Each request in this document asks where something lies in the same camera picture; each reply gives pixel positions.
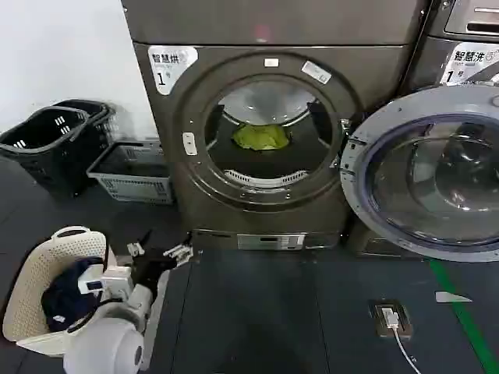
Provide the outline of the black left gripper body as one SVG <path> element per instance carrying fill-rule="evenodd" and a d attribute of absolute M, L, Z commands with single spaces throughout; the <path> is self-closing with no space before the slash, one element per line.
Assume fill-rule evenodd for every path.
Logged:
<path fill-rule="evenodd" d="M 149 289 L 157 289 L 161 275 L 175 267 L 175 260 L 162 252 L 145 252 L 133 257 L 132 279 Z"/>

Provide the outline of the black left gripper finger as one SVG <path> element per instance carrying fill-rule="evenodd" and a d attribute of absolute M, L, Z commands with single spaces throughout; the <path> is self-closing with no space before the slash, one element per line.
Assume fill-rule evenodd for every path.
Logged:
<path fill-rule="evenodd" d="M 175 262 L 176 266 L 188 263 L 193 256 L 193 233 L 188 232 L 186 238 L 178 245 L 163 253 L 163 257 Z"/>
<path fill-rule="evenodd" d="M 127 244 L 128 252 L 132 257 L 143 256 L 145 254 L 145 246 L 150 240 L 151 232 L 152 230 L 149 230 L 137 241 Z"/>

